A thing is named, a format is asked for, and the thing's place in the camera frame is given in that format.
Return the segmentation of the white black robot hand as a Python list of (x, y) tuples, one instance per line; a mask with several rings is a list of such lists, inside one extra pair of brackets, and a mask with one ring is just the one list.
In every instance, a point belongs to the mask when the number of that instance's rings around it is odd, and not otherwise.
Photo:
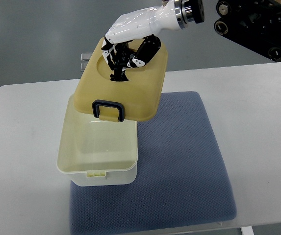
[(201, 0), (164, 0), (149, 7), (121, 15), (103, 38), (102, 55), (113, 71), (110, 79), (127, 81), (125, 70), (148, 64), (160, 50), (159, 33), (182, 30), (189, 22), (204, 22)]

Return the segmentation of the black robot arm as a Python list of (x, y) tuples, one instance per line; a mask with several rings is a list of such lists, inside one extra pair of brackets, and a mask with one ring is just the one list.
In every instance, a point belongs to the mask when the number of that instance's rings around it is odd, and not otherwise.
[(281, 62), (281, 0), (220, 0), (216, 10), (217, 34)]

